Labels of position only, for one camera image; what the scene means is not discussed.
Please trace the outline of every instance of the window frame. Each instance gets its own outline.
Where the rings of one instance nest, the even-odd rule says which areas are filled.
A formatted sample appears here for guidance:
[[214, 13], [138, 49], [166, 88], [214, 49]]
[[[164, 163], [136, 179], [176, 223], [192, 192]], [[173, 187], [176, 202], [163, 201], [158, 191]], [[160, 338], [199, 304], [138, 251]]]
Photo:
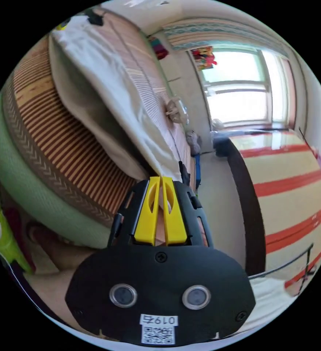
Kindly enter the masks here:
[[[258, 69], [263, 73], [264, 75], [264, 81], [251, 81], [251, 80], [232, 80], [232, 81], [223, 81], [223, 82], [213, 82], [210, 83], [206, 81], [203, 71], [198, 70], [195, 59], [191, 53], [191, 51], [188, 51], [189, 57], [192, 60], [192, 63], [194, 64], [194, 67], [196, 69], [199, 82], [201, 85], [201, 89], [203, 92], [203, 97], [205, 99], [205, 104], [207, 107], [207, 112], [208, 112], [208, 117], [209, 117], [209, 123], [210, 123], [210, 129], [212, 130], [212, 117], [211, 117], [211, 112], [207, 100], [208, 96], [208, 88], [209, 87], [217, 87], [217, 86], [223, 86], [223, 85], [244, 85], [244, 84], [249, 84], [251, 86], [264, 86], [265, 90], [262, 89], [255, 89], [255, 88], [236, 88], [236, 89], [225, 89], [225, 90], [220, 90], [219, 92], [216, 92], [217, 94], [223, 94], [223, 93], [230, 93], [230, 92], [236, 92], [236, 91], [264, 91], [266, 93], [266, 102], [267, 102], [267, 116], [264, 119], [256, 119], [256, 120], [242, 120], [242, 121], [235, 121], [235, 122], [226, 122], [224, 123], [225, 128], [232, 128], [232, 127], [244, 127], [244, 126], [260, 126], [260, 127], [269, 127], [272, 125], [280, 126], [280, 127], [285, 127], [288, 125], [291, 125], [290, 122], [290, 114], [291, 114], [291, 102], [290, 102], [290, 94], [287, 94], [291, 92], [291, 89], [294, 88], [294, 80], [293, 80], [293, 74], [292, 72], [287, 73], [286, 72], [286, 66], [283, 63], [283, 59], [279, 56], [275, 56], [276, 64], [278, 67], [279, 72], [281, 73], [281, 79], [282, 79], [282, 88], [283, 88], [283, 93], [284, 96], [288, 96], [287, 100], [284, 103], [283, 106], [283, 113], [284, 113], [284, 120], [283, 121], [273, 121], [273, 95], [272, 95], [272, 88], [271, 88], [271, 81], [270, 81], [270, 75], [269, 75], [269, 70], [268, 66], [266, 64], [264, 55], [262, 50], [252, 48], [216, 48], [214, 46], [213, 52], [246, 52], [249, 54], [256, 55], [258, 58], [257, 64], [258, 64]], [[289, 75], [292, 75], [292, 82], [289, 82]]]

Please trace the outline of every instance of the qr code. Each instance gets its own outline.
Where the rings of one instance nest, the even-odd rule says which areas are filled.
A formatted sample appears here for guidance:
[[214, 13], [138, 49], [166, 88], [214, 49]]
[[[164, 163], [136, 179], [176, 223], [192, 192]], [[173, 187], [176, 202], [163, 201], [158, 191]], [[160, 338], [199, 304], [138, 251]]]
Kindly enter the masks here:
[[143, 344], [174, 345], [174, 327], [146, 327], [142, 326]]

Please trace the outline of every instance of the fisheye view circle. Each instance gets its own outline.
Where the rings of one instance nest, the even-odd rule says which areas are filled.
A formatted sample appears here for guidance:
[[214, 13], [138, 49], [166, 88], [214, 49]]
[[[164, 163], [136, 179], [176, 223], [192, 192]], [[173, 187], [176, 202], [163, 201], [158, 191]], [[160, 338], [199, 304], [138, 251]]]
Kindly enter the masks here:
[[319, 81], [218, 1], [81, 9], [0, 91], [0, 262], [106, 350], [252, 335], [321, 266]]

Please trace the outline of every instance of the metal wire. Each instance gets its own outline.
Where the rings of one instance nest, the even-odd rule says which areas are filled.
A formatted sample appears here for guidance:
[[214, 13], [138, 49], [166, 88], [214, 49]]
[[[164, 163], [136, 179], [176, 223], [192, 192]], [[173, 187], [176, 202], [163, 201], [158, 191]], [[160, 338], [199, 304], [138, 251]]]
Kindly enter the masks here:
[[252, 279], [255, 279], [255, 278], [261, 278], [261, 277], [265, 277], [267, 276], [268, 274], [271, 274], [271, 273], [274, 273], [276, 271], [279, 271], [280, 269], [282, 268], [285, 268], [287, 266], [289, 266], [291, 263], [297, 261], [299, 258], [301, 258], [302, 256], [304, 256], [305, 254], [307, 254], [307, 266], [306, 266], [306, 270], [308, 269], [308, 265], [309, 265], [309, 258], [310, 258], [310, 251], [312, 249], [312, 247], [314, 246], [314, 243], [312, 243], [306, 250], [304, 250], [302, 253], [300, 253], [297, 257], [295, 257], [293, 260], [287, 262], [287, 263], [284, 263], [283, 265], [281, 265], [280, 267], [278, 268], [275, 268], [275, 269], [272, 269], [270, 271], [266, 271], [266, 272], [262, 272], [262, 273], [259, 273], [259, 274], [255, 274], [255, 275], [251, 275], [248, 277], [249, 280], [252, 280]]

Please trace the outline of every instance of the window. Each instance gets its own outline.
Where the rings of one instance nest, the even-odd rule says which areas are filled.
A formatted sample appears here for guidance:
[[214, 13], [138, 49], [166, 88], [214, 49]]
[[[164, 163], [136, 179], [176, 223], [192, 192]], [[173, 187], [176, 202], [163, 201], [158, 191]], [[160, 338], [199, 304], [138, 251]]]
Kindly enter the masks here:
[[286, 62], [269, 51], [215, 49], [216, 65], [199, 70], [211, 119], [228, 126], [286, 123], [293, 113]]

